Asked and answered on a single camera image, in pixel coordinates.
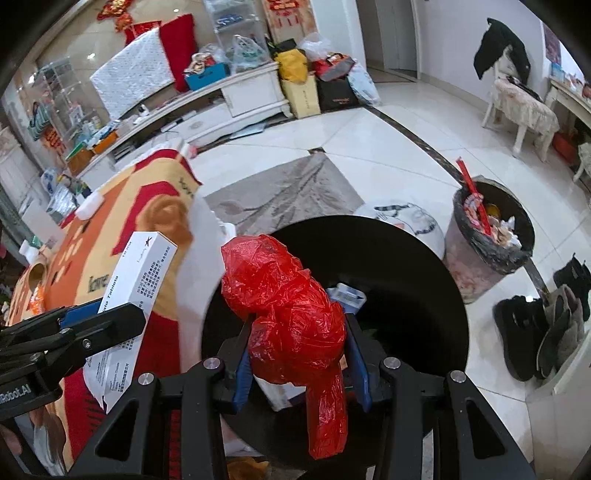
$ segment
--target blue gripper pad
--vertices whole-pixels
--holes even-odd
[[[61,320],[60,327],[66,328],[76,325],[77,323],[86,320],[99,313],[100,303],[103,299],[93,300],[77,307],[72,307],[66,313],[66,316]]]

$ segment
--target red pillow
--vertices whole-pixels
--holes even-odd
[[[183,70],[191,63],[191,55],[197,51],[195,33],[193,31],[193,16],[191,14],[165,23],[160,27],[160,40],[168,58],[168,65],[174,76],[174,86],[179,92],[189,89],[185,82]]]

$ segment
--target black bag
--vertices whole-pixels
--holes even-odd
[[[476,189],[484,195],[485,203],[494,203],[501,211],[501,217],[507,221],[515,217],[515,234],[519,237],[522,248],[504,248],[494,243],[491,237],[476,230],[464,212],[464,201],[470,190],[464,186],[453,196],[453,216],[464,238],[475,250],[482,261],[497,273],[513,273],[531,258],[534,252],[535,233],[530,217],[520,202],[497,182],[482,178],[475,180]]]
[[[318,80],[316,86],[321,112],[359,105],[359,101],[347,78],[331,80],[330,82]]]

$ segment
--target black round table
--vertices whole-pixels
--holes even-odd
[[[466,368],[469,335],[462,297],[446,267],[421,241],[387,223],[349,215],[304,220],[272,236],[324,288],[342,282],[365,292],[368,300],[357,319],[388,355],[434,375]],[[204,322],[203,357],[216,355],[222,342],[237,336],[241,328],[242,322],[231,313],[218,287]],[[427,433],[433,411],[429,405],[423,410]],[[261,454],[292,468],[375,465],[384,411],[375,408],[365,414],[350,401],[348,415],[345,450],[324,460],[308,454],[306,406],[274,412],[256,382],[242,411],[224,419]]]

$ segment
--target metal screw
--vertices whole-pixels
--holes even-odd
[[[150,372],[141,374],[138,377],[138,383],[140,385],[150,385],[154,381],[154,376]]]
[[[466,374],[459,370],[454,370],[452,373],[449,374],[449,376],[456,383],[464,383],[466,381]]]
[[[210,358],[206,358],[203,361],[203,366],[205,368],[207,368],[208,370],[215,370],[217,367],[220,366],[220,364],[221,364],[220,359],[215,356],[212,356]]]
[[[400,360],[394,356],[388,356],[384,358],[384,366],[392,369],[400,368]]]

